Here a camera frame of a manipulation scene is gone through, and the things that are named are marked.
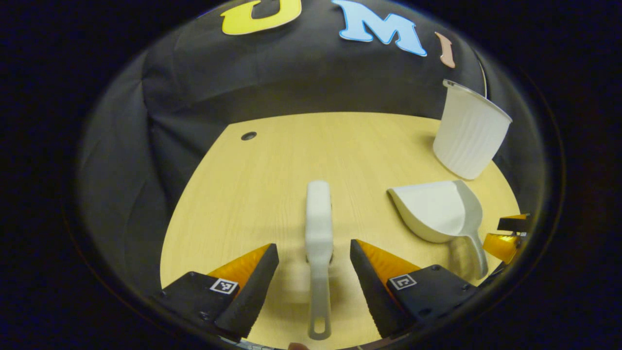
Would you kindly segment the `light wooden desktop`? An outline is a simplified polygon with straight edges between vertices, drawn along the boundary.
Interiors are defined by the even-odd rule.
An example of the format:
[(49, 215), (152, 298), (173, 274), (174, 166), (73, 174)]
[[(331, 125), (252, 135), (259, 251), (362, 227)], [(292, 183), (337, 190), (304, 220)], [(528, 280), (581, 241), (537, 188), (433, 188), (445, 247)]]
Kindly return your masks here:
[[(266, 244), (279, 263), (245, 341), (336, 350), (380, 340), (349, 257), (360, 239), (419, 267), (439, 264), (471, 284), (475, 259), (466, 239), (424, 241), (402, 221), (388, 188), (457, 177), (437, 161), (440, 125), (411, 115), (335, 112), (287, 115), (227, 126), (186, 185), (168, 225), (160, 259), (163, 287), (187, 272), (207, 274)], [(242, 135), (257, 136), (242, 141)], [(332, 203), (329, 266), (331, 336), (313, 340), (305, 206), (311, 181), (326, 181)]]

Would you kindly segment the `white dustpan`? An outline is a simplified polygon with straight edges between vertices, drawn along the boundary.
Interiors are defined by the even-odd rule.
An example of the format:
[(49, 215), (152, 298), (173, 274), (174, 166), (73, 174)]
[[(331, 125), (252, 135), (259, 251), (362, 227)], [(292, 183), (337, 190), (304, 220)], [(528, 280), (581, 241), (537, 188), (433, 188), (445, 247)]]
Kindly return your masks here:
[(462, 180), (426, 182), (388, 188), (387, 194), (408, 229), (434, 244), (466, 239), (475, 259), (475, 277), (488, 275), (488, 259), (479, 229), (484, 208)]

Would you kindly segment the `white ribbed garbage bin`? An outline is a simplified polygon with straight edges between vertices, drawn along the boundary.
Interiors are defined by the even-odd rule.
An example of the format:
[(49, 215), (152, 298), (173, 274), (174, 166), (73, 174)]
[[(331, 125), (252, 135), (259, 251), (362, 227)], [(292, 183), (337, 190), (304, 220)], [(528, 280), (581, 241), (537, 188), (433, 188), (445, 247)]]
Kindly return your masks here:
[(447, 89), (434, 155), (452, 173), (474, 180), (500, 149), (512, 118), (472, 89), (445, 79)]

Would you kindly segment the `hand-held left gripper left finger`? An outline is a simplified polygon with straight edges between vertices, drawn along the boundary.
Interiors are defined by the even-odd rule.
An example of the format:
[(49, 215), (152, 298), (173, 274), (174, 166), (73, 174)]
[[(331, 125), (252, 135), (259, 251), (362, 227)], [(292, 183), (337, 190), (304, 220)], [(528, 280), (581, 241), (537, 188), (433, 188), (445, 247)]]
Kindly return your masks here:
[(187, 272), (153, 296), (165, 310), (227, 339), (248, 337), (279, 263), (266, 244), (210, 273)]

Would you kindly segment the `small white broom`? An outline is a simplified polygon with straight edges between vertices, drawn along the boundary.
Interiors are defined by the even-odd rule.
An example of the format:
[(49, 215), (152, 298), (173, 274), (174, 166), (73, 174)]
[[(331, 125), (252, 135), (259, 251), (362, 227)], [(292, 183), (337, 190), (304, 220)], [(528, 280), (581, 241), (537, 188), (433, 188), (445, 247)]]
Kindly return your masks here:
[(329, 264), (333, 256), (332, 206), (329, 184), (312, 181), (305, 206), (305, 257), (310, 268), (308, 335), (325, 340), (331, 335)]

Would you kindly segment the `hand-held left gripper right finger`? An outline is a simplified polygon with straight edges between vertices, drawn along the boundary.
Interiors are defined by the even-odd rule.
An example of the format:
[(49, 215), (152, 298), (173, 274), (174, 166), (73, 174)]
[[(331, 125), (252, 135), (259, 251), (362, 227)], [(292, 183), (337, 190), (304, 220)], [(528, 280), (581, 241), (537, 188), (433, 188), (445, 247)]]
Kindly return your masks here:
[(381, 337), (433, 327), (479, 292), (439, 264), (421, 268), (360, 239), (349, 245), (349, 259)]

